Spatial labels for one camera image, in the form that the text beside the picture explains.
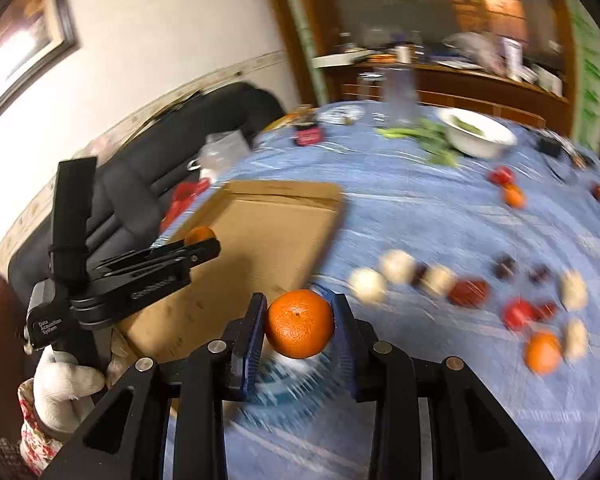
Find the left white gloved hand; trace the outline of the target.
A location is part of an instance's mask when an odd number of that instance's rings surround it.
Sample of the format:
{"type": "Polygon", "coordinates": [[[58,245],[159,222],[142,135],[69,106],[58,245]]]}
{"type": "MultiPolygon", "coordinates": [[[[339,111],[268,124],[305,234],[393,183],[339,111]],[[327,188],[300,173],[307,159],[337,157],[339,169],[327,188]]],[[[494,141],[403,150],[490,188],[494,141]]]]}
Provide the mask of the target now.
{"type": "Polygon", "coordinates": [[[105,387],[102,372],[80,365],[68,352],[47,346],[33,377],[38,419],[52,436],[66,440],[93,411],[92,396],[105,387]]]}

